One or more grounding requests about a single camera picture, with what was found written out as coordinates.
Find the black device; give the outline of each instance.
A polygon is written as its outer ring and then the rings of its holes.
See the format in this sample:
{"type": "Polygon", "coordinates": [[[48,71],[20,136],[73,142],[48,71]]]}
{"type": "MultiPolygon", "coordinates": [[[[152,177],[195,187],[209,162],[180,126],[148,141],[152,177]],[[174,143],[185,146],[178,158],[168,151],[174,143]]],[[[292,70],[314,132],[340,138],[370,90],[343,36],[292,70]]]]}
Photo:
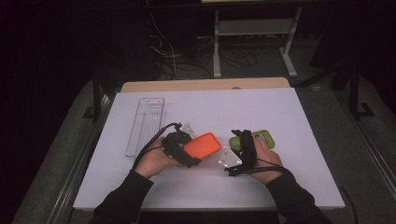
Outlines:
{"type": "Polygon", "coordinates": [[[239,130],[232,130],[231,132],[239,137],[241,148],[239,150],[232,149],[232,151],[242,161],[242,163],[240,165],[225,168],[225,171],[229,172],[229,176],[252,174],[266,171],[280,171],[284,174],[291,175],[291,172],[285,167],[273,164],[269,161],[265,162],[268,162],[272,166],[256,167],[256,162],[258,158],[251,131],[244,130],[241,132],[239,130]]]}
{"type": "Polygon", "coordinates": [[[190,156],[183,148],[183,145],[186,145],[192,140],[191,136],[180,130],[180,123],[170,123],[165,127],[161,128],[151,138],[151,140],[148,141],[148,143],[142,148],[142,150],[140,150],[139,154],[136,157],[136,160],[134,161],[134,166],[132,168],[133,170],[136,168],[137,164],[140,162],[146,152],[148,152],[149,147],[155,142],[155,140],[157,140],[161,136],[161,134],[163,134],[166,129],[171,126],[175,126],[176,131],[173,133],[169,133],[163,139],[163,152],[165,153],[165,155],[171,156],[172,158],[189,168],[193,165],[196,166],[201,162],[200,159],[190,156]]]}

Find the table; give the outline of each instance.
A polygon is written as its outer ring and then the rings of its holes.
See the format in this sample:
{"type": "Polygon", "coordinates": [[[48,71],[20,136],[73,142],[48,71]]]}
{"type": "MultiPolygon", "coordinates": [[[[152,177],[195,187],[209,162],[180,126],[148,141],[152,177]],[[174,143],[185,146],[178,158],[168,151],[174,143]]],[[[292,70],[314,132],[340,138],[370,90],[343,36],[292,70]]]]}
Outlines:
{"type": "MultiPolygon", "coordinates": [[[[134,160],[124,153],[138,100],[159,96],[165,99],[166,123],[189,121],[198,135],[212,132],[223,145],[233,136],[231,129],[267,129],[276,141],[274,150],[283,164],[314,195],[317,206],[345,206],[297,94],[286,79],[136,82],[126,83],[122,91],[115,98],[75,208],[95,208],[127,176],[134,160]]],[[[276,209],[270,193],[258,181],[248,175],[229,177],[218,164],[219,155],[220,151],[212,154],[197,167],[169,168],[152,177],[155,184],[142,210],[276,209]]]]}

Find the clear plastic tray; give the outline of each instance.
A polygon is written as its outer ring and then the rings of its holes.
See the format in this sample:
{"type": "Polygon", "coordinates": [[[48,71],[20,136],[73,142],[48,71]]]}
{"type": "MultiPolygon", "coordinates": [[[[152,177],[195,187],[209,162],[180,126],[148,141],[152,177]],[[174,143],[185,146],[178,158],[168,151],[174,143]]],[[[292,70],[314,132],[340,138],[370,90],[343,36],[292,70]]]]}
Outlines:
{"type": "Polygon", "coordinates": [[[129,137],[125,155],[136,157],[138,152],[161,129],[165,123],[163,98],[142,98],[139,100],[134,126],[129,137]]]}

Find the orange phone case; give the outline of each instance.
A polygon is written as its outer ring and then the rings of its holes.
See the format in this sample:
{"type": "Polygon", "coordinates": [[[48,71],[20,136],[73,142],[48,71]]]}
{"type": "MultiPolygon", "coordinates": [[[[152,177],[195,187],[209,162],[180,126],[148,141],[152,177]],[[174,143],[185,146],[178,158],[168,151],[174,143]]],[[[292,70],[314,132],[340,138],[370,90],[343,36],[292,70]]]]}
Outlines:
{"type": "Polygon", "coordinates": [[[204,133],[184,145],[184,150],[189,153],[190,156],[198,159],[203,159],[220,149],[221,143],[216,139],[213,133],[204,133]]]}

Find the table leg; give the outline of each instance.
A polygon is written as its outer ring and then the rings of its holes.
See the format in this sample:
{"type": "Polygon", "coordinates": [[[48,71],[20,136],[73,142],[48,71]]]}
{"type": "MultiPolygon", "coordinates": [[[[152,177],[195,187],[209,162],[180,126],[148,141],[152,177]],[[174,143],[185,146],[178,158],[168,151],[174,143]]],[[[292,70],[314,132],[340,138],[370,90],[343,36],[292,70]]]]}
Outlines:
{"type": "Polygon", "coordinates": [[[290,59],[290,56],[289,56],[289,49],[290,49],[290,46],[291,46],[291,41],[294,38],[294,33],[296,31],[296,28],[297,28],[297,24],[298,24],[298,20],[300,18],[300,15],[301,15],[301,11],[302,11],[301,7],[298,7],[296,9],[293,21],[290,24],[290,28],[289,28],[289,32],[288,32],[288,37],[287,37],[286,43],[285,43],[284,46],[279,48],[280,54],[282,55],[283,62],[285,63],[286,68],[288,69],[290,77],[297,77],[297,72],[294,69],[293,63],[291,62],[291,59],[290,59]]]}
{"type": "Polygon", "coordinates": [[[221,77],[219,58],[219,11],[215,13],[215,52],[213,53],[213,77],[221,77]]]}

